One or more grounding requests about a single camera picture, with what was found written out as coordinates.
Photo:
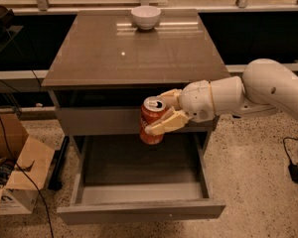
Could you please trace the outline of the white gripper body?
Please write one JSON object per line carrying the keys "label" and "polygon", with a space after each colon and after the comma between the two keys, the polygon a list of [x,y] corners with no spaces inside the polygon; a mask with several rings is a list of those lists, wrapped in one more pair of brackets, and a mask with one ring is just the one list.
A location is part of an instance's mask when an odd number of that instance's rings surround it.
{"label": "white gripper body", "polygon": [[215,117],[211,85],[205,80],[188,84],[180,94],[180,105],[193,122],[211,121]]}

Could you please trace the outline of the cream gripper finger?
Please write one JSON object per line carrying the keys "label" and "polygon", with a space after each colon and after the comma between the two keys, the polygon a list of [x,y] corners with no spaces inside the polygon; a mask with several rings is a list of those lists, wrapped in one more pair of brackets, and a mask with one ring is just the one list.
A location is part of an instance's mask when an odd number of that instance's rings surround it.
{"label": "cream gripper finger", "polygon": [[175,110],[180,110],[181,105],[179,98],[181,92],[181,89],[172,89],[159,94],[159,97],[164,101],[168,108],[173,107]]}
{"label": "cream gripper finger", "polygon": [[171,107],[160,119],[145,127],[148,135],[158,136],[183,128],[190,117],[183,110]]}

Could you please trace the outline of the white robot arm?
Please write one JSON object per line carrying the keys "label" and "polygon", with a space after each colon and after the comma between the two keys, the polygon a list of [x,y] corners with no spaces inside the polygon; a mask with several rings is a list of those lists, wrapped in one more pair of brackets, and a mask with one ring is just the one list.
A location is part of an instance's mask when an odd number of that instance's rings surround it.
{"label": "white robot arm", "polygon": [[298,76],[272,59],[252,61],[242,76],[192,82],[158,98],[167,112],[145,127],[145,132],[154,136],[223,114],[260,117],[283,111],[298,122]]}

